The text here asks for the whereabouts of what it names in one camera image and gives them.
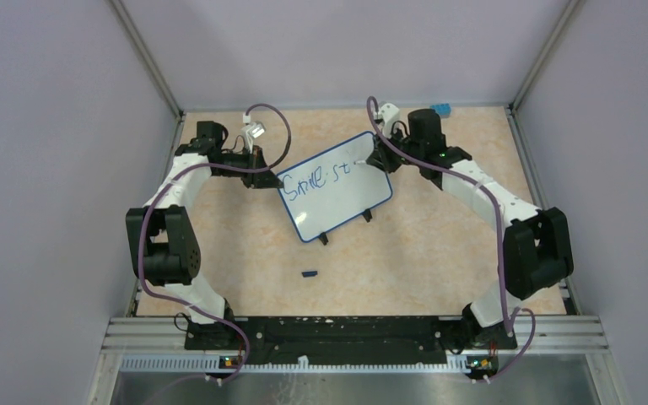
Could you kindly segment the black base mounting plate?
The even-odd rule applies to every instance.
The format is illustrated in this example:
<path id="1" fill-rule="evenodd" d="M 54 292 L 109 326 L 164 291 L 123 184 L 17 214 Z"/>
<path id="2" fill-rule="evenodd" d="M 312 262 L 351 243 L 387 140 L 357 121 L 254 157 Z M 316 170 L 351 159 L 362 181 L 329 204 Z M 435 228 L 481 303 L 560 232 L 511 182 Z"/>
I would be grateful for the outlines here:
<path id="1" fill-rule="evenodd" d="M 252 316 L 221 323 L 187 323 L 187 350 L 230 351 L 246 365 L 443 364 L 468 350 L 515 349 L 502 325 L 481 328 L 458 316 Z"/>

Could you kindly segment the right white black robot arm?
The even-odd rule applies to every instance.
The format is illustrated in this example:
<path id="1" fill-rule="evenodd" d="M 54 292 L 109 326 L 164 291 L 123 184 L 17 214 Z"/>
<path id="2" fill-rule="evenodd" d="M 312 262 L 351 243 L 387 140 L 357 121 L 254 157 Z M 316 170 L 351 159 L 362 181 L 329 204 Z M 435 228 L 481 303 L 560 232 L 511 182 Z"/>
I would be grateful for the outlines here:
<path id="1" fill-rule="evenodd" d="M 367 165 L 392 173 L 403 165 L 470 208 L 495 232 L 496 284 L 469 304 L 471 316 L 461 324 L 463 341 L 482 348 L 494 338 L 494 325 L 511 333 L 521 303 L 541 289 L 553 287 L 574 271 L 568 220 L 559 208 L 540 208 L 501 186 L 473 157 L 451 146 L 432 109 L 408 114 L 403 129 L 399 109 L 391 104 L 366 108 L 375 131 L 374 150 Z"/>

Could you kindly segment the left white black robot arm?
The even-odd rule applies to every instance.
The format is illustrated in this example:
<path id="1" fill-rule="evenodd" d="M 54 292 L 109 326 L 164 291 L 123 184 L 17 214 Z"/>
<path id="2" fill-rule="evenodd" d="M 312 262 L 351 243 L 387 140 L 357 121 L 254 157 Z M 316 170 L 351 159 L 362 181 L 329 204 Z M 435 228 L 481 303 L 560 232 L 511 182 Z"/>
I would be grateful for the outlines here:
<path id="1" fill-rule="evenodd" d="M 204 336 L 215 348 L 231 346 L 237 327 L 226 315 L 226 299 L 201 271 L 200 245 L 188 212 L 212 177 L 236 177 L 254 189 L 282 187 L 255 143 L 264 132 L 263 123 L 246 122 L 240 131 L 245 145 L 234 151 L 224 148 L 229 132 L 222 124 L 198 122 L 195 136 L 176 149 L 156 194 L 126 214 L 133 271 L 143 292 L 181 305 L 191 321 L 206 325 Z"/>

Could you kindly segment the blue toy brick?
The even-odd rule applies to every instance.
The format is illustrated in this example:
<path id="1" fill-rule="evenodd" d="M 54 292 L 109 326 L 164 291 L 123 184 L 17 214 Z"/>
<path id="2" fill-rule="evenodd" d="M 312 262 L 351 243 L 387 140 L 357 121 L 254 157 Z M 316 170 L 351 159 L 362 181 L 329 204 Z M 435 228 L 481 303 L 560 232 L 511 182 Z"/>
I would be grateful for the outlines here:
<path id="1" fill-rule="evenodd" d="M 452 113 L 452 107 L 448 103 L 431 105 L 430 109 L 433 110 L 441 118 L 448 118 Z"/>

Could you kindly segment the blue framed whiteboard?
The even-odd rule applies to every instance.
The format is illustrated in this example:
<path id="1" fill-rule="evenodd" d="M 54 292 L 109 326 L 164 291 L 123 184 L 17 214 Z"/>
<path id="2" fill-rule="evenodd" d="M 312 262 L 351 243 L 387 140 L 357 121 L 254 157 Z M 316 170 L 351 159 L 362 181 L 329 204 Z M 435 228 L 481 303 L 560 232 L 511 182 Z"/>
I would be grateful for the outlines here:
<path id="1" fill-rule="evenodd" d="M 372 153 L 373 135 L 362 132 L 277 173 L 279 196 L 300 241 L 317 240 L 392 198 L 387 173 L 353 164 Z"/>

